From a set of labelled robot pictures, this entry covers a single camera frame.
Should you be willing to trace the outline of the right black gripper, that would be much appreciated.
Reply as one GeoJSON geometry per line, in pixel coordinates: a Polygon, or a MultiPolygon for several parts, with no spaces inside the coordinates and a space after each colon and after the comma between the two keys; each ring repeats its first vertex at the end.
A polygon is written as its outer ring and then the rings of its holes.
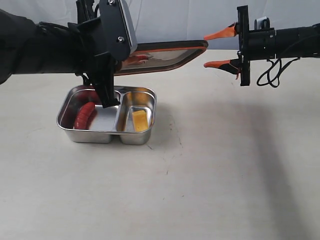
{"type": "Polygon", "coordinates": [[[238,21],[228,27],[203,37],[205,41],[222,38],[232,38],[238,34],[239,59],[209,61],[203,66],[215,68],[236,75],[240,75],[240,86],[246,87],[251,84],[251,61],[274,59],[275,35],[273,27],[265,30],[250,30],[249,7],[247,5],[237,7],[238,21]]]}

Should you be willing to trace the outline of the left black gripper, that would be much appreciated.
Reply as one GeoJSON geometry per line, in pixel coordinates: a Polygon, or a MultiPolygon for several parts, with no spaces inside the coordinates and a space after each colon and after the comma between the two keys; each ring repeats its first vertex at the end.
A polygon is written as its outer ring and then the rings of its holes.
{"type": "Polygon", "coordinates": [[[67,26],[80,39],[83,60],[77,76],[82,76],[85,86],[91,85],[103,108],[118,106],[114,93],[114,74],[123,67],[107,50],[106,36],[100,17],[93,10],[93,0],[77,0],[77,23],[67,26]]]}

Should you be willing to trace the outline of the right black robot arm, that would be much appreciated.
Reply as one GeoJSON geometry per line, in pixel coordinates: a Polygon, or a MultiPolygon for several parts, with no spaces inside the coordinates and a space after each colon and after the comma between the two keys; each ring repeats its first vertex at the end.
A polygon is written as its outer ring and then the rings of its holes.
{"type": "Polygon", "coordinates": [[[256,84],[277,88],[281,74],[292,62],[320,56],[319,24],[276,30],[270,26],[268,17],[261,17],[254,21],[254,29],[251,30],[246,5],[237,7],[237,17],[238,20],[225,29],[204,37],[205,41],[238,37],[237,58],[209,61],[203,66],[236,75],[242,87],[251,84],[252,61],[265,60],[271,64],[256,84]]]}

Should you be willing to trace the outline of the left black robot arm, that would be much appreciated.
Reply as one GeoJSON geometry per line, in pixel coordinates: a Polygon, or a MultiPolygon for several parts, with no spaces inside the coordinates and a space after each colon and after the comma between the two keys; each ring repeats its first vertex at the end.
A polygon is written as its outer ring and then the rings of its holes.
{"type": "Polygon", "coordinates": [[[12,75],[74,74],[92,86],[104,108],[120,102],[114,75],[128,57],[117,38],[124,27],[118,4],[101,0],[76,2],[78,21],[63,26],[35,23],[24,16],[0,12],[0,81],[12,75]]]}

